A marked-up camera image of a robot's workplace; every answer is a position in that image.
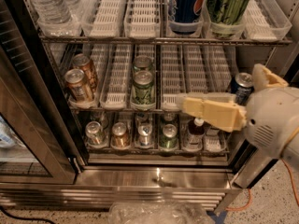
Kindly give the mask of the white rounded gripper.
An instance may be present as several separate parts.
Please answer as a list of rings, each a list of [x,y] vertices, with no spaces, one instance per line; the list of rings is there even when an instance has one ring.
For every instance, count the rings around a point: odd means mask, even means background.
[[[246,139],[271,158],[299,159],[299,89],[288,87],[260,63],[253,66],[252,78],[256,92],[246,108],[228,92],[179,93],[176,104],[183,113],[228,133],[246,125]]]

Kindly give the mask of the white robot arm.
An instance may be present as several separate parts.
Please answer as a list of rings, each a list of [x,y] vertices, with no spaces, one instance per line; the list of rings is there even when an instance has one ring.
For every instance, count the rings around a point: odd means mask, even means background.
[[[262,64],[252,71],[254,92],[238,105],[227,92],[190,92],[176,95],[178,109],[246,139],[273,159],[299,169],[299,89]]]

